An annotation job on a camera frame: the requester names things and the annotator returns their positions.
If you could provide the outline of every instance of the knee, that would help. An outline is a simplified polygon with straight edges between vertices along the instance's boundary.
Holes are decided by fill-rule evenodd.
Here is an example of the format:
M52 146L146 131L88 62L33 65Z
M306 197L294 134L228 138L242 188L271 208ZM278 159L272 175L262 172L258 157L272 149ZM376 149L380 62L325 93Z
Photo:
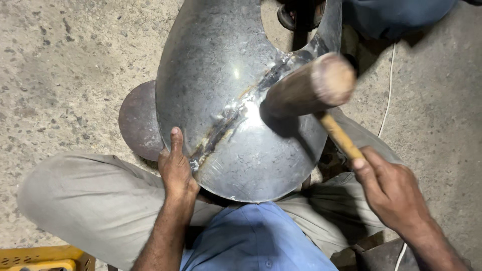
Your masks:
M24 179L17 193L19 210L29 217L31 209L35 211L48 199L62 196L69 190L69 183L75 180L77 169L91 161L87 155L78 153L60 153L38 164Z
M444 17L454 6L456 0L403 0L396 16L397 25L410 28L433 25Z

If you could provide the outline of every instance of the man's left hand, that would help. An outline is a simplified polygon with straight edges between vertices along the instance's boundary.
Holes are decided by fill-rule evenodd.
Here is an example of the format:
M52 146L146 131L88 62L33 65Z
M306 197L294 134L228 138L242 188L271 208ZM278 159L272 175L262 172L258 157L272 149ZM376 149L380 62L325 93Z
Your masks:
M199 185L192 177L187 157L182 153L183 135L179 127L171 130L171 152L164 146L158 158L158 168L164 182L166 197L196 197Z

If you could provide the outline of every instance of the leg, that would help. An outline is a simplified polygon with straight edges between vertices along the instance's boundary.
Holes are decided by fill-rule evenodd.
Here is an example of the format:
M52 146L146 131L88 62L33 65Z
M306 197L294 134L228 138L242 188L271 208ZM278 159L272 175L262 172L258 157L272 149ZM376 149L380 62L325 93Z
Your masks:
M455 3L455 0L345 0L343 20L374 39L395 40L409 31L435 24Z
M387 161L402 163L387 144L345 116L339 108L330 112L357 147L370 145ZM352 172L339 174L276 204L328 257L385 228L368 207L363 188Z
M122 270L130 270L164 202L162 180L114 155L56 155L19 189L20 211L40 228ZM193 226L223 208L196 201Z

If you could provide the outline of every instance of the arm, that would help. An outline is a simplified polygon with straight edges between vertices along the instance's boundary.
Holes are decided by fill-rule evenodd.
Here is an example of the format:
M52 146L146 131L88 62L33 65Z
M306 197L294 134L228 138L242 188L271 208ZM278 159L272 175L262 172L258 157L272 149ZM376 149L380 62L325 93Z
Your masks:
M355 159L353 169L380 221L396 231L430 270L467 271L430 216L412 171L385 161L371 147L361 151L366 160Z
M182 154L181 130L171 130L171 153L166 147L159 154L158 168L166 198L154 228L132 267L132 271L178 271L184 248L184 236L194 211L199 185L191 175Z

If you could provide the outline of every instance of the rusty metal disc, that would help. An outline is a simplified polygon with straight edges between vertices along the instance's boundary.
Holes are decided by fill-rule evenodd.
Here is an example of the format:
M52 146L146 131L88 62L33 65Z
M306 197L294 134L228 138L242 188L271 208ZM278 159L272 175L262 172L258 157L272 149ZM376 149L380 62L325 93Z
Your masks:
M124 99L119 111L122 138L131 150L151 161L157 161L164 147L156 118L156 81L135 87Z

